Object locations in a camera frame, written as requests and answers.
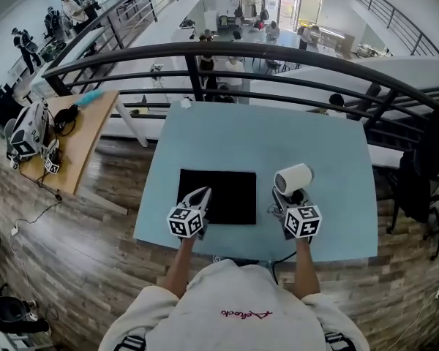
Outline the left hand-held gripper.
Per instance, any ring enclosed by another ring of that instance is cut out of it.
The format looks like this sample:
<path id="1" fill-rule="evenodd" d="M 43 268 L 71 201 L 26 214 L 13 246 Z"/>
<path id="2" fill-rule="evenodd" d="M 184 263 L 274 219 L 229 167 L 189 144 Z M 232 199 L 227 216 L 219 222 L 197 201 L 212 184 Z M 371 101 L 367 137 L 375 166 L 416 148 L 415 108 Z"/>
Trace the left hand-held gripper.
<path id="1" fill-rule="evenodd" d="M 202 240 L 207 230 L 206 212 L 209 209 L 211 196 L 212 190 L 207 186 L 187 194 L 182 203 L 173 207 L 167 216 L 170 233 L 180 239 L 196 237 Z"/>

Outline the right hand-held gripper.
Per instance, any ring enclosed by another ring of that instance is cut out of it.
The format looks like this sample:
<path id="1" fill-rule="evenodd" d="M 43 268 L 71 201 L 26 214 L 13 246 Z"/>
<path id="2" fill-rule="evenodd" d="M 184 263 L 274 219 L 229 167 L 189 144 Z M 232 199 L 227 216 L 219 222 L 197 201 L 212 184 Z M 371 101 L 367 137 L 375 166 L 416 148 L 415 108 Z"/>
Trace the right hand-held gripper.
<path id="1" fill-rule="evenodd" d="M 281 194 L 276 187 L 272 189 L 272 195 L 285 240 L 312 238 L 318 234 L 322 216 L 307 192 L 302 193 L 299 206 L 293 206 L 291 198 Z"/>

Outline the black cloth mat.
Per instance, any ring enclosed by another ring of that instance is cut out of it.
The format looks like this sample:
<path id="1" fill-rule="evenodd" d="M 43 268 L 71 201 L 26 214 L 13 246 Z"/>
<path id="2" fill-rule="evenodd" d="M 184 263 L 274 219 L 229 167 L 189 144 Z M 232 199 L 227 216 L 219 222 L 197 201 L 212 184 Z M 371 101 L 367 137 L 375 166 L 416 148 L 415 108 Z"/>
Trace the black cloth mat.
<path id="1" fill-rule="evenodd" d="M 211 188 L 206 219 L 220 225 L 255 225 L 257 176 L 251 172 L 180 170 L 177 200 L 202 187 Z"/>

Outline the person's right forearm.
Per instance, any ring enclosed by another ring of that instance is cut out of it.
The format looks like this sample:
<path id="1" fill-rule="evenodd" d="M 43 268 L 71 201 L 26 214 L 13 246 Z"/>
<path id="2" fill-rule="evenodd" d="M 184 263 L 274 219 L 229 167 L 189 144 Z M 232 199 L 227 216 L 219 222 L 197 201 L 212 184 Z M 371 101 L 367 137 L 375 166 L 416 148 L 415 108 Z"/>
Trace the person's right forearm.
<path id="1" fill-rule="evenodd" d="M 296 267 L 293 293 L 298 299 L 320 293 L 318 276 L 312 261 L 310 245 L 306 238 L 296 240 Z"/>

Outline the person's left forearm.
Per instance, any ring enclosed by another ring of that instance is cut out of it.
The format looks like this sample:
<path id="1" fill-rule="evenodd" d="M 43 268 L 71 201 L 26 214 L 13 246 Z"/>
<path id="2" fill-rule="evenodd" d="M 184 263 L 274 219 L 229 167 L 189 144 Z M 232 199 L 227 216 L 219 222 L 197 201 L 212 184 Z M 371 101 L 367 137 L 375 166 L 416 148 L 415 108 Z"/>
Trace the person's left forearm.
<path id="1" fill-rule="evenodd" d="M 181 299 L 187 290 L 192 250 L 195 241 L 195 236 L 184 238 L 181 241 L 179 250 L 161 284 L 162 288 L 174 294 L 178 299 Z"/>

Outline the light blue table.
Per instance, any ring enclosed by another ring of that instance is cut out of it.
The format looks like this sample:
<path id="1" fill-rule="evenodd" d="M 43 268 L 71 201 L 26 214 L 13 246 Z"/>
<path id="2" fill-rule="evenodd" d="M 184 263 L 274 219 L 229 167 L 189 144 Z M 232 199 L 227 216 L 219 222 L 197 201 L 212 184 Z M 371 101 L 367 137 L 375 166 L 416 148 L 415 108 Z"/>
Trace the light blue table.
<path id="1" fill-rule="evenodd" d="M 183 169 L 251 172 L 257 176 L 253 226 L 210 224 L 194 250 L 251 260 L 280 260 L 295 249 L 269 213 L 274 174 L 304 163 L 314 178 L 307 192 L 323 217 L 312 239 L 317 262 L 378 253 L 378 208 L 363 127 L 314 113 L 241 104 L 170 106 L 151 167 L 134 236 L 176 248 L 168 212 L 177 204 Z"/>

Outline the person's white t-shirt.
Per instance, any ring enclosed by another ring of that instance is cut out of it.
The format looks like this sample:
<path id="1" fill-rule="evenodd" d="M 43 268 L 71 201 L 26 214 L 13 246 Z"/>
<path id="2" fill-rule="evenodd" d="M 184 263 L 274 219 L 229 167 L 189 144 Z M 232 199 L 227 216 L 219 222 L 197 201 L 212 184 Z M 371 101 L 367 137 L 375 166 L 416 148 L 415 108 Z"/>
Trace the person's white t-shirt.
<path id="1" fill-rule="evenodd" d="M 223 260 L 202 269 L 178 299 L 141 290 L 99 351 L 369 351 L 362 332 L 325 295 L 298 299 L 268 270 Z"/>

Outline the wooden table with white legs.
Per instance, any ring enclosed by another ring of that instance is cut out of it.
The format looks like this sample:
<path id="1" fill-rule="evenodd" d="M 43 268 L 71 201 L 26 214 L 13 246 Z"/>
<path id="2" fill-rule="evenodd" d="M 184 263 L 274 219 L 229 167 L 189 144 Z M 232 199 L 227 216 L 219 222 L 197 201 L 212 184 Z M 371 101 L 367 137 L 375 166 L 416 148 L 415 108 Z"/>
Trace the wooden table with white legs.
<path id="1" fill-rule="evenodd" d="M 148 147 L 148 140 L 142 132 L 137 130 L 129 110 L 119 99 L 119 92 L 104 91 L 100 97 L 78 113 L 72 132 L 59 138 L 63 162 L 56 174 L 49 174 L 39 180 L 44 173 L 44 161 L 40 157 L 34 157 L 21 164 L 20 172 L 48 189 L 63 192 L 66 195 L 84 197 L 102 208 L 127 215 L 126 208 L 96 195 L 82 185 L 91 156 L 113 111 L 121 116 L 138 142 L 144 148 Z"/>

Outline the black mesh office chair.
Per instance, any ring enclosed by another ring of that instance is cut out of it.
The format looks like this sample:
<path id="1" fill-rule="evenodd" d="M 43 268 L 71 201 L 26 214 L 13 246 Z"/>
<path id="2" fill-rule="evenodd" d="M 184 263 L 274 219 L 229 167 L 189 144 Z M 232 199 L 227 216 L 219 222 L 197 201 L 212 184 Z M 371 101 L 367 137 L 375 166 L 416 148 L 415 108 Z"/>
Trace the black mesh office chair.
<path id="1" fill-rule="evenodd" d="M 392 233 L 400 210 L 406 217 L 422 224 L 435 215 L 431 206 L 431 182 L 439 175 L 439 111 L 429 117 L 419 144 L 412 151 L 406 151 L 399 162 L 399 168 L 387 179 L 393 192 L 394 212 L 391 225 L 386 229 Z M 424 239 L 435 236 L 430 231 Z"/>

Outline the teal cloth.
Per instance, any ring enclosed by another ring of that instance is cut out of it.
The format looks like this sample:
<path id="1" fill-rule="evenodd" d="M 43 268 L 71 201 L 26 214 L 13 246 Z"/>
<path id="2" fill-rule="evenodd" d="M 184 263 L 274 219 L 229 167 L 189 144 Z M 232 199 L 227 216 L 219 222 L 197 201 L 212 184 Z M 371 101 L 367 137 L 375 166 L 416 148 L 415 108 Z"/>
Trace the teal cloth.
<path id="1" fill-rule="evenodd" d="M 74 105 L 76 105 L 77 107 L 85 107 L 100 98 L 103 94 L 104 91 L 99 89 L 90 91 L 83 94 L 76 102 L 74 102 Z"/>

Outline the black headphones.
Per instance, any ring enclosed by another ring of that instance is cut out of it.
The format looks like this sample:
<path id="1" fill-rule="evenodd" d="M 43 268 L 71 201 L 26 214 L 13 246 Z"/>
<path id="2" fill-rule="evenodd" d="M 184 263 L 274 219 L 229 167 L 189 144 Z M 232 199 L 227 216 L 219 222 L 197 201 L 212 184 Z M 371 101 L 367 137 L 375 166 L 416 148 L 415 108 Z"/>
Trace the black headphones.
<path id="1" fill-rule="evenodd" d="M 69 135 L 76 126 L 78 112 L 77 105 L 60 110 L 53 119 L 55 133 L 62 137 Z"/>

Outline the black curved metal railing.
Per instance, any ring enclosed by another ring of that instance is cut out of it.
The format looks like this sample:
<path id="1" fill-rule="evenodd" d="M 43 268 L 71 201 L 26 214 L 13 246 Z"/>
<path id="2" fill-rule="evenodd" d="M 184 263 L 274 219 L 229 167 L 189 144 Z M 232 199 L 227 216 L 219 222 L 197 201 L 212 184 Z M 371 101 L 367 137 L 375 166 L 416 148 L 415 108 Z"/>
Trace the black curved metal railing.
<path id="1" fill-rule="evenodd" d="M 266 62 L 293 60 L 308 69 L 323 69 L 336 75 L 367 81 L 362 93 L 348 87 L 334 86 L 327 81 L 292 78 L 287 72 L 270 75 L 230 70 L 201 70 L 201 55 L 238 56 Z M 76 78 L 64 82 L 71 72 L 79 74 L 96 67 L 112 70 L 117 64 L 167 57 L 184 58 L 185 70 L 146 70 L 142 72 Z M 402 148 L 419 144 L 424 135 L 439 132 L 439 87 L 417 89 L 382 72 L 346 60 L 305 50 L 277 47 L 276 45 L 232 42 L 180 42 L 148 45 L 103 53 L 80 59 L 63 67 L 52 66 L 45 71 L 44 79 L 60 96 L 70 96 L 76 88 L 79 94 L 88 86 L 98 89 L 104 83 L 145 78 L 186 78 L 188 86 L 181 88 L 151 87 L 122 88 L 121 95 L 164 94 L 186 95 L 192 100 L 213 101 L 216 97 L 242 97 L 281 102 L 285 106 L 301 106 L 311 113 L 333 110 L 344 113 L 349 119 L 360 121 L 368 142 L 385 148 Z"/>

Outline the white and gray backpack device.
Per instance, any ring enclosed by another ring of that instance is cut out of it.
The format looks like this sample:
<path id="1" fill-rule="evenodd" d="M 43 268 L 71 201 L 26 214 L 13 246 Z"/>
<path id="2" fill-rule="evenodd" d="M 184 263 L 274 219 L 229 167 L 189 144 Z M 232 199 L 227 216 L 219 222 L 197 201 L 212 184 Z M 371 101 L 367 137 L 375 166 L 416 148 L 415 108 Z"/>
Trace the white and gray backpack device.
<path id="1" fill-rule="evenodd" d="M 48 150 L 45 145 L 48 123 L 48 106 L 44 102 L 25 107 L 17 118 L 10 119 L 4 128 L 7 158 L 22 162 L 36 155 L 44 157 Z"/>

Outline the black straight walkway railing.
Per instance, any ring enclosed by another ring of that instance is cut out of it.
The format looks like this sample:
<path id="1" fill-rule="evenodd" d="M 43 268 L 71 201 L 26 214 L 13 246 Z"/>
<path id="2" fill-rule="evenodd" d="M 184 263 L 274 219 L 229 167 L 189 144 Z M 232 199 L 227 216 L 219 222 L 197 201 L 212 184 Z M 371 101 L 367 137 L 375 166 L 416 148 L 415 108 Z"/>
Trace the black straight walkway railing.
<path id="1" fill-rule="evenodd" d="M 48 71 L 72 63 L 70 52 L 82 45 L 82 51 L 95 44 L 96 52 L 129 47 L 151 23 L 157 22 L 168 7 L 179 0 L 118 0 L 92 21 L 50 63 Z"/>

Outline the black stair railing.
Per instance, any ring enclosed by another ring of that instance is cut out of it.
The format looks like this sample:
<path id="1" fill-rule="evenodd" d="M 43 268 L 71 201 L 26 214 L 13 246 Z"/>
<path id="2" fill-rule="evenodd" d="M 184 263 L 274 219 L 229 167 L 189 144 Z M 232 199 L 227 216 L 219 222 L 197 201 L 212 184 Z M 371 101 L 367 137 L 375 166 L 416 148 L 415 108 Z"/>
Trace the black stair railing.
<path id="1" fill-rule="evenodd" d="M 403 12 L 387 0 L 356 0 L 371 12 L 408 49 L 411 56 L 439 58 L 433 41 Z"/>

